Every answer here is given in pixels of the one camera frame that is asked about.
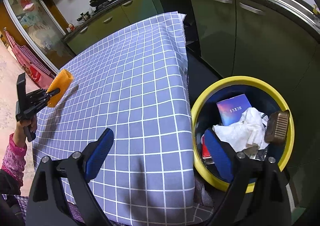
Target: pink patterned sleeve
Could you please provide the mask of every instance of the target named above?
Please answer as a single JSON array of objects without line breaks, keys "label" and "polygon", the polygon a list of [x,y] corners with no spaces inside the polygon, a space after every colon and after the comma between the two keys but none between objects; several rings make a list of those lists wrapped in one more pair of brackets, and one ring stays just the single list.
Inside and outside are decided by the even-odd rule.
[{"label": "pink patterned sleeve", "polygon": [[24,157],[27,152],[27,145],[23,148],[17,147],[13,142],[13,133],[9,136],[9,144],[5,151],[1,169],[11,175],[19,184],[23,186],[23,171],[26,161]]}]

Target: crumpled tissue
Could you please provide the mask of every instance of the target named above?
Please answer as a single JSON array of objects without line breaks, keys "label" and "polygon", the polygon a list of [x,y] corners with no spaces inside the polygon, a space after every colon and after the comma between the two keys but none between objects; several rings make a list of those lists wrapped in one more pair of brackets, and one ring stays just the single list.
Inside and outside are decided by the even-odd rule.
[{"label": "crumpled tissue", "polygon": [[265,128],[261,115],[256,108],[248,108],[238,122],[229,126],[214,125],[212,130],[221,141],[228,142],[235,152],[252,148],[256,151],[265,149],[268,143],[264,141]]}]

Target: person's hand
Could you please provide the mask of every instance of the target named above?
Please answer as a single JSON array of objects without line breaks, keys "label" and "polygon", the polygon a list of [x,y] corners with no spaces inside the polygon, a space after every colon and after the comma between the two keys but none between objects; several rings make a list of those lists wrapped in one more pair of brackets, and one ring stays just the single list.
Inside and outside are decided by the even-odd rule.
[{"label": "person's hand", "polygon": [[26,135],[23,128],[31,125],[30,131],[36,132],[37,130],[37,116],[33,116],[31,120],[21,120],[17,122],[16,130],[13,134],[13,142],[17,147],[23,148],[26,145]]}]

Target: blue checkered tablecloth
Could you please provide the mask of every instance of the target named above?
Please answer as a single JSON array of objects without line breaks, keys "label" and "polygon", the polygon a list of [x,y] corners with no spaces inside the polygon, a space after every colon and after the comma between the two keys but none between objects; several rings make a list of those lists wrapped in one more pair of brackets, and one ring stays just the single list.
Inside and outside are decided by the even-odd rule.
[{"label": "blue checkered tablecloth", "polygon": [[[95,43],[64,66],[75,79],[59,104],[38,114],[35,168],[45,155],[67,158],[113,130],[113,147],[89,183],[110,220],[186,225],[211,215],[194,203],[183,18],[164,13]],[[68,180],[63,186],[75,202]]]}]

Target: floor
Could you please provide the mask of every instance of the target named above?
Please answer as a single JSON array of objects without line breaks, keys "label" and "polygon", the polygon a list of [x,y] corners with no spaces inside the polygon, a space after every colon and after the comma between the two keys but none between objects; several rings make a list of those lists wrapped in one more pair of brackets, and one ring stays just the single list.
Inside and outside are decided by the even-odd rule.
[{"label": "floor", "polygon": [[[0,41],[0,165],[9,142],[9,135],[14,132],[16,126],[15,108],[17,102],[16,82],[18,75],[24,70],[14,58],[9,47],[6,49]],[[31,92],[38,87],[27,76],[26,92]],[[28,151],[25,157],[26,166],[24,170],[23,186],[21,187],[21,195],[28,196],[31,183],[34,177],[34,167],[32,161],[31,143],[27,142]]]}]

